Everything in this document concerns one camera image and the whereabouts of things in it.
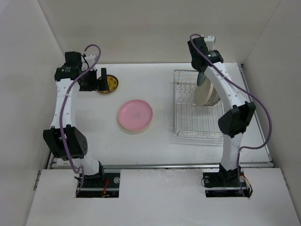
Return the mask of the brown yellow small plate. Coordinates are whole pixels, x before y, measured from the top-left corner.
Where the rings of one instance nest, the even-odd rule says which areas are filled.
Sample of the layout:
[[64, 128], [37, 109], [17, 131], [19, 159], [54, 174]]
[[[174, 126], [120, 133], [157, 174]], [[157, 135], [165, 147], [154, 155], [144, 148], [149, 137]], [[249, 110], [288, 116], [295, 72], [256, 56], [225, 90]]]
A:
[[107, 82], [108, 82], [109, 90], [98, 91], [99, 93], [101, 93], [101, 94], [112, 93], [117, 89], [117, 87], [119, 85], [119, 81], [118, 81], [117, 77], [114, 76], [114, 75], [108, 74], [107, 75]]

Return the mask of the blue patterned small plate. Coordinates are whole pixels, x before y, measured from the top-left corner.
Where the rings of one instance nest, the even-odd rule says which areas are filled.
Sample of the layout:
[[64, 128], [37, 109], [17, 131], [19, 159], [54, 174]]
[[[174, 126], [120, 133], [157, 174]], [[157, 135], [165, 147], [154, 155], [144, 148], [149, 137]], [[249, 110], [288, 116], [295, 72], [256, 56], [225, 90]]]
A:
[[197, 86], [201, 86], [204, 81], [206, 80], [206, 76], [204, 75], [203, 72], [198, 72], [198, 77], [197, 77]]

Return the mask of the cream plastic plate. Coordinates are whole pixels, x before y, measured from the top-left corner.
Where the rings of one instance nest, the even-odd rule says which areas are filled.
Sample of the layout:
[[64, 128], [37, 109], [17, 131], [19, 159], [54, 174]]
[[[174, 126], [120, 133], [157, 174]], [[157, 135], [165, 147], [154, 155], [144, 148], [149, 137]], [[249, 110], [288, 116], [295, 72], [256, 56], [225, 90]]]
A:
[[211, 81], [208, 78], [204, 79], [204, 82], [196, 87], [194, 98], [197, 105], [205, 105], [212, 93]]

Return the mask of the white plate dark lettered rim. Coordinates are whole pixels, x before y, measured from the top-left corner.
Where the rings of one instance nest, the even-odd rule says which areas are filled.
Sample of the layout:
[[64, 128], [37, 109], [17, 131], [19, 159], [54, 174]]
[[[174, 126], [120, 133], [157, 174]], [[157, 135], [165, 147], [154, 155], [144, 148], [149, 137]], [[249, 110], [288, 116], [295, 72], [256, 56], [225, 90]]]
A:
[[210, 106], [214, 106], [216, 105], [218, 102], [220, 101], [220, 97], [218, 95], [217, 92], [214, 93], [213, 97], [212, 97], [212, 101], [210, 102]]

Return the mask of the pink plastic plate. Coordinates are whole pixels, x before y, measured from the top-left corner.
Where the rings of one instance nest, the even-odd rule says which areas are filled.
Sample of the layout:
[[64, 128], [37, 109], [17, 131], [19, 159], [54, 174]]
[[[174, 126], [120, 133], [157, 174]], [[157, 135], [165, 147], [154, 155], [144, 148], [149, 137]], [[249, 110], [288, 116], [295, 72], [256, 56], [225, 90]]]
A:
[[133, 99], [125, 102], [119, 109], [117, 119], [131, 121], [133, 119], [153, 118], [153, 109], [146, 101]]

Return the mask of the yellow plastic plate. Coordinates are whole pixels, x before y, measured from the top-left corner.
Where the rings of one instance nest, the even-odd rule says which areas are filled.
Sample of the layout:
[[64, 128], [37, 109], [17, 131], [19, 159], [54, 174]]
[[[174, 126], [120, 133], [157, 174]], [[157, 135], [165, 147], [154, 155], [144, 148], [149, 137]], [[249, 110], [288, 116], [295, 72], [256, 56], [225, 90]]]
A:
[[140, 134], [150, 127], [152, 121], [153, 118], [137, 118], [131, 121], [122, 120], [121, 123], [119, 123], [119, 125], [127, 134]]

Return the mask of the white plate black rim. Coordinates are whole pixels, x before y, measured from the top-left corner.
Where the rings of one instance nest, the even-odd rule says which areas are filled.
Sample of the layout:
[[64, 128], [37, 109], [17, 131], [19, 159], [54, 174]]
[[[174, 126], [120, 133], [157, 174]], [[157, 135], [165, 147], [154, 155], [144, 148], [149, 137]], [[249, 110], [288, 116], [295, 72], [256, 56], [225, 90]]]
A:
[[215, 87], [212, 83], [210, 83], [209, 93], [207, 95], [206, 102], [204, 105], [214, 106], [219, 102], [219, 100], [220, 99]]

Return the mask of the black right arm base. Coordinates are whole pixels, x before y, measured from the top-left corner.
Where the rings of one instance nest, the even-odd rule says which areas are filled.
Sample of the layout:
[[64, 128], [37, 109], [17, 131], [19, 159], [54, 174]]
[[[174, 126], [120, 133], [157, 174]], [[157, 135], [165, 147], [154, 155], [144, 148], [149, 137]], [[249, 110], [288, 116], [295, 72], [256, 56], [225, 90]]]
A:
[[220, 197], [246, 197], [250, 198], [253, 188], [245, 177], [243, 171], [238, 177], [237, 171], [230, 179], [226, 179], [221, 172], [216, 170], [204, 170], [201, 183], [205, 188], [206, 198]]

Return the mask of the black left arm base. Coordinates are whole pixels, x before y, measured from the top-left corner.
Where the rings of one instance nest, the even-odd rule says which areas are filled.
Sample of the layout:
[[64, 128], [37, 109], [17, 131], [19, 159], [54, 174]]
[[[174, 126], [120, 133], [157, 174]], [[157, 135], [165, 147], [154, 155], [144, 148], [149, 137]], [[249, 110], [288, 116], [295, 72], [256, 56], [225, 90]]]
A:
[[106, 172], [103, 178], [77, 178], [76, 198], [119, 198], [120, 172]]

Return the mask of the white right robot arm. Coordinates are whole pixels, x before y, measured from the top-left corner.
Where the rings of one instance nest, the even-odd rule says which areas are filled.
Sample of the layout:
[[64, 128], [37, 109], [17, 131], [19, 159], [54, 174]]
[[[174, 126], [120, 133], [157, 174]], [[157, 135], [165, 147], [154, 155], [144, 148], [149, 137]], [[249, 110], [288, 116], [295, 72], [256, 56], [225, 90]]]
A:
[[192, 34], [188, 46], [191, 65], [198, 71], [196, 103], [208, 105], [213, 95], [216, 95], [225, 110], [224, 115], [218, 119], [218, 126], [223, 134], [218, 180], [227, 186], [239, 178], [239, 149], [256, 107], [253, 102], [247, 102], [239, 92], [238, 86], [227, 73], [222, 56], [213, 49], [214, 43], [214, 37], [205, 38], [199, 34]]

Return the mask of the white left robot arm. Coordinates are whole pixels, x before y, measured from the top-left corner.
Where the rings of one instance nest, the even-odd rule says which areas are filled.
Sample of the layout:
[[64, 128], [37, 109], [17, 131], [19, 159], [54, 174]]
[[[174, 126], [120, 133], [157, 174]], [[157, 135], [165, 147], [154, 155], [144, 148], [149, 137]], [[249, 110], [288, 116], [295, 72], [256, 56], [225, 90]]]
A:
[[43, 131], [43, 139], [55, 158], [68, 161], [84, 160], [87, 138], [77, 129], [75, 110], [81, 91], [108, 91], [106, 68], [95, 65], [100, 55], [86, 55], [76, 51], [65, 53], [65, 63], [56, 69], [55, 113], [50, 128]]

